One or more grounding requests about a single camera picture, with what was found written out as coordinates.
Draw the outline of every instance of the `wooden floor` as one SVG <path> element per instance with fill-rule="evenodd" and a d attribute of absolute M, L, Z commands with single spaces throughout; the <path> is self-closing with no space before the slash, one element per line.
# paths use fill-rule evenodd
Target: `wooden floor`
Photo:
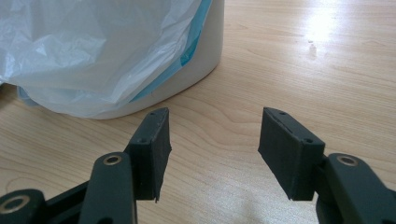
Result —
<path fill-rule="evenodd" d="M 262 108 L 287 111 L 326 155 L 365 160 L 396 190 L 396 2 L 226 0 L 222 58 L 205 79 L 144 111 L 77 119 L 0 88 L 0 195 L 51 198 L 121 151 L 142 118 L 170 109 L 173 151 L 159 203 L 140 223 L 318 223 L 315 203 L 288 201 L 257 152 Z"/>

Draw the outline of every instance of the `white plastic bag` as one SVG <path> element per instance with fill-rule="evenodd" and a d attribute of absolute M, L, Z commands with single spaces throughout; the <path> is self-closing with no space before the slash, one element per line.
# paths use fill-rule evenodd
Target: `white plastic bag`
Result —
<path fill-rule="evenodd" d="M 130 102 L 186 48 L 201 0 L 2 0 L 0 81 L 56 112 Z"/>

